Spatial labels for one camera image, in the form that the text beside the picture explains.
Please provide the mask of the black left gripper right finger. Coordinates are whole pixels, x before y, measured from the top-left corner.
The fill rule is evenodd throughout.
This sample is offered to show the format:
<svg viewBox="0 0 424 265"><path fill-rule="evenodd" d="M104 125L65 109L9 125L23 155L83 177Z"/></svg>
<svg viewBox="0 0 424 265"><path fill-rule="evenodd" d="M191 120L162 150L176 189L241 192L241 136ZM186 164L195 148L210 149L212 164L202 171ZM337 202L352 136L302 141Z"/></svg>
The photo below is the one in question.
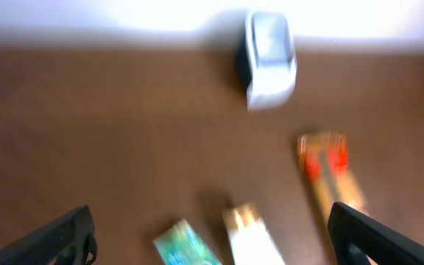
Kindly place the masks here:
<svg viewBox="0 0 424 265"><path fill-rule="evenodd" d="M335 202L328 233L339 264L424 265L424 246L367 215Z"/></svg>

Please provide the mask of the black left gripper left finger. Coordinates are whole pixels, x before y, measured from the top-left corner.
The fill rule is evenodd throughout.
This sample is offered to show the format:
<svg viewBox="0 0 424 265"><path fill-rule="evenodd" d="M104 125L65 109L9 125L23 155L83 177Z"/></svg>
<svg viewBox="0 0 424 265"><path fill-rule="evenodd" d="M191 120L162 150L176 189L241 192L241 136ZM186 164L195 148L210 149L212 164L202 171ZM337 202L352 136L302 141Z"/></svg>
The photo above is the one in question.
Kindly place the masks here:
<svg viewBox="0 0 424 265"><path fill-rule="evenodd" d="M0 265L91 265L98 245L87 205L77 207L0 249Z"/></svg>

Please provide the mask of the orange spaghetti packet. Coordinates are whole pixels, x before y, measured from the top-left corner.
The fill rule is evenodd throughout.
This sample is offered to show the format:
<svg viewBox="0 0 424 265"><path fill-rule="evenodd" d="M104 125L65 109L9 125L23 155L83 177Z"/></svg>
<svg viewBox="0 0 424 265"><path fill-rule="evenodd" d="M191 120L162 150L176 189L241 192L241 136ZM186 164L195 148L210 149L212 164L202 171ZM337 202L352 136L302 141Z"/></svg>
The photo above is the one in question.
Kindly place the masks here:
<svg viewBox="0 0 424 265"><path fill-rule="evenodd" d="M344 134L321 131L300 135L297 137L297 159L324 225L328 223L335 202L370 214L367 198L349 164Z"/></svg>

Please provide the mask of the white tube with tan cap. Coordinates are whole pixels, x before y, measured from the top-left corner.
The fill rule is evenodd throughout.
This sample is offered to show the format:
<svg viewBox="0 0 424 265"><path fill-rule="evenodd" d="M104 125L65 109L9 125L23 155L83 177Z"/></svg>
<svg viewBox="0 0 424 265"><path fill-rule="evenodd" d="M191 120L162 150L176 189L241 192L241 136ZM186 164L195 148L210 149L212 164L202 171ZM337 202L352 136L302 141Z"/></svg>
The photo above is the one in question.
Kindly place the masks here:
<svg viewBox="0 0 424 265"><path fill-rule="evenodd" d="M235 265L285 265L280 250L255 204L223 212Z"/></svg>

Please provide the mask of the small teal tissue pack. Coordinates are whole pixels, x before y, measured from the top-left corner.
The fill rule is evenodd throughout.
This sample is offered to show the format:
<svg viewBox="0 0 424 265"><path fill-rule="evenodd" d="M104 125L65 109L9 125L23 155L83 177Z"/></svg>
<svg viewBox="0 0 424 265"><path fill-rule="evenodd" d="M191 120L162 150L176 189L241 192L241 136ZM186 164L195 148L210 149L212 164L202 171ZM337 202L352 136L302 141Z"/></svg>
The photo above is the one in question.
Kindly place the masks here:
<svg viewBox="0 0 424 265"><path fill-rule="evenodd" d="M209 246L185 220L153 240L166 265L221 265Z"/></svg>

